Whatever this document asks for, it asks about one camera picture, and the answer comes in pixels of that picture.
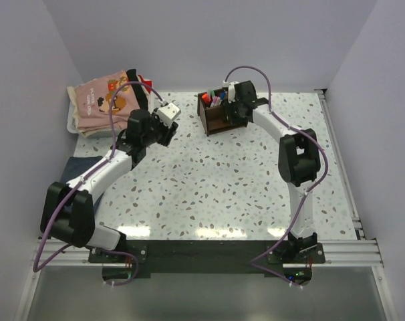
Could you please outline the brown wooden desk organizer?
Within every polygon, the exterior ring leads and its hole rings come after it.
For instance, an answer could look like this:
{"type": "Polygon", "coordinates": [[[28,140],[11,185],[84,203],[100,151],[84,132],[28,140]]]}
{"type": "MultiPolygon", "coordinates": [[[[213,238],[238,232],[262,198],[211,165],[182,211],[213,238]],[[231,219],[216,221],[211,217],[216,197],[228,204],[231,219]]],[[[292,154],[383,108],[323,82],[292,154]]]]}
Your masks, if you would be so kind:
{"type": "MultiPolygon", "coordinates": [[[[214,90],[215,96],[220,97],[224,92],[223,88],[214,90]]],[[[202,122],[202,127],[207,136],[225,132],[228,130],[246,127],[248,121],[244,120],[238,123],[232,123],[226,115],[224,103],[227,102],[227,97],[223,100],[223,104],[219,106],[213,106],[206,108],[205,103],[202,100],[202,95],[206,92],[199,93],[197,95],[197,114],[202,122]]]]}

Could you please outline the orange black highlighter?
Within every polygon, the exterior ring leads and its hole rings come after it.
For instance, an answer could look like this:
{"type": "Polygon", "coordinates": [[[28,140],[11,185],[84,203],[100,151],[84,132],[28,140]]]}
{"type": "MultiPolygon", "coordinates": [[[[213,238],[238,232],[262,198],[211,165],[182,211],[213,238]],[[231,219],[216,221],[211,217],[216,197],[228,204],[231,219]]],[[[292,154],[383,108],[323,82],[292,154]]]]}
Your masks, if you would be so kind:
{"type": "Polygon", "coordinates": [[[202,98],[203,102],[205,103],[205,107],[209,108],[212,104],[211,94],[206,92],[202,95],[201,98],[202,98]]]}

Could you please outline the green capped pen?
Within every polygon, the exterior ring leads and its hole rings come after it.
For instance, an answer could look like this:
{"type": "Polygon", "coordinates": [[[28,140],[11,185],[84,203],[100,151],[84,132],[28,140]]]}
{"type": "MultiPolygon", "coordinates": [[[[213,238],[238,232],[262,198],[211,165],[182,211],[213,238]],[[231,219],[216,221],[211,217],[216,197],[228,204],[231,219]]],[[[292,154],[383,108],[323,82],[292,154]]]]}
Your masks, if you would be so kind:
{"type": "Polygon", "coordinates": [[[215,97],[215,91],[214,90],[211,90],[210,97],[211,97],[211,104],[212,104],[213,98],[215,97]]]}

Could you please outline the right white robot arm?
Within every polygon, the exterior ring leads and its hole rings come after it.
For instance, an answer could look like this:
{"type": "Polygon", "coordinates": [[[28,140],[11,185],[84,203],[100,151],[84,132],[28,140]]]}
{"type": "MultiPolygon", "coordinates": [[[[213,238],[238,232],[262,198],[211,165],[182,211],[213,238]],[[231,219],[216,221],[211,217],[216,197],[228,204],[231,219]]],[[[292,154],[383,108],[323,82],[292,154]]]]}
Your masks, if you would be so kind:
{"type": "Polygon", "coordinates": [[[311,192],[319,184],[319,145],[314,130],[300,130],[274,113],[271,101],[258,98],[252,82],[223,82],[225,119],[231,124],[251,122],[278,144],[278,171],[287,183],[291,221],[286,232],[267,250],[281,259],[302,262],[317,246],[311,192]]]}

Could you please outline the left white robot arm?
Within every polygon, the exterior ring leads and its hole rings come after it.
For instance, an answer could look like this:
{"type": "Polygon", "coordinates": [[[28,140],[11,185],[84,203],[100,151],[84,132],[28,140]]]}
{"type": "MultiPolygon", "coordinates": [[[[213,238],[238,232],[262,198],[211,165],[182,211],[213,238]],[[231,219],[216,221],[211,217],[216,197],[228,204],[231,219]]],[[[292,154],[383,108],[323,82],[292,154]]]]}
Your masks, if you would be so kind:
{"type": "Polygon", "coordinates": [[[110,227],[98,227],[94,205],[108,187],[138,165],[150,145],[170,144],[180,113],[173,103],[153,112],[132,111],[126,129],[119,133],[106,156],[76,178],[49,186],[41,232],[75,247],[102,248],[110,261],[122,261],[127,254],[125,235],[110,227]]]}

